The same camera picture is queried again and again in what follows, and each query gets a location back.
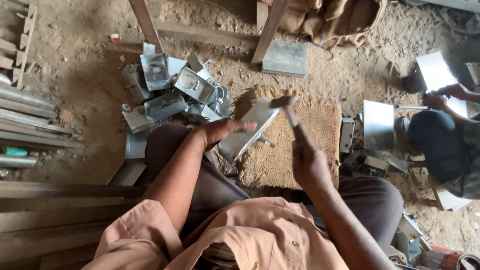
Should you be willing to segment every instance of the hammer head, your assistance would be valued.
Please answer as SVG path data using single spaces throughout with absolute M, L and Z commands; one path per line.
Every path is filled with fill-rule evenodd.
M 292 97 L 292 96 L 283 96 L 280 98 L 272 99 L 270 102 L 270 107 L 271 108 L 283 108 L 292 105 L 297 101 L 297 97 Z

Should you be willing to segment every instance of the hand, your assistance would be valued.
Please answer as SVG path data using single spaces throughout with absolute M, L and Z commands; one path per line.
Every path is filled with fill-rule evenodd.
M 447 99 L 440 93 L 430 92 L 425 95 L 423 103 L 434 110 L 444 110 L 447 107 Z
M 309 191 L 335 189 L 328 169 L 325 152 L 313 146 L 301 124 L 294 130 L 297 141 L 293 142 L 293 176 L 308 194 Z
M 467 100 L 470 91 L 461 84 L 449 85 L 440 88 L 437 91 L 441 95 L 446 95 L 448 98 L 455 97 L 459 100 Z
M 204 150 L 210 151 L 216 143 L 227 137 L 230 133 L 240 131 L 253 131 L 257 127 L 255 122 L 242 122 L 224 118 L 205 125 L 192 131 L 199 136 L 204 143 Z

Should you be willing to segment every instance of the jute mat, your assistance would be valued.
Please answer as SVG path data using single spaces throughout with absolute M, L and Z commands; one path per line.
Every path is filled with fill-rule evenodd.
M 256 85 L 235 99 L 235 119 L 242 118 L 261 97 L 273 99 L 282 95 L 299 97 L 293 106 L 295 114 L 312 138 L 312 142 L 326 152 L 332 181 L 338 189 L 340 165 L 338 145 L 342 113 L 336 100 L 322 95 L 300 93 L 293 89 L 281 90 L 275 86 Z M 294 137 L 283 110 L 275 117 L 263 137 L 276 143 L 276 147 L 272 148 L 258 141 L 250 147 L 239 162 L 240 180 L 247 186 L 256 182 L 258 186 L 269 185 L 301 190 L 293 178 Z

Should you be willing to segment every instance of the pink shirt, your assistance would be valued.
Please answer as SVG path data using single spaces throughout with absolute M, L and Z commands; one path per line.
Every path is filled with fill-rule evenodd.
M 105 230 L 83 269 L 190 270 L 200 257 L 225 269 L 348 269 L 306 208 L 281 197 L 234 202 L 183 242 L 162 205 L 144 200 Z

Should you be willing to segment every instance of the hammer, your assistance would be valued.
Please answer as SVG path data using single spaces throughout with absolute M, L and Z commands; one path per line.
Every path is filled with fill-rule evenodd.
M 302 136 L 298 134 L 299 132 L 301 132 L 301 130 L 299 130 L 298 128 L 299 122 L 297 121 L 297 117 L 295 116 L 295 113 L 293 112 L 293 109 L 292 109 L 292 104 L 295 103 L 297 99 L 298 98 L 292 97 L 292 96 L 283 96 L 280 98 L 276 98 L 270 102 L 270 107 L 283 108 L 283 110 L 285 111 L 285 114 L 287 115 L 288 122 L 290 123 L 290 126 L 293 129 L 295 140 L 299 141 L 302 139 Z

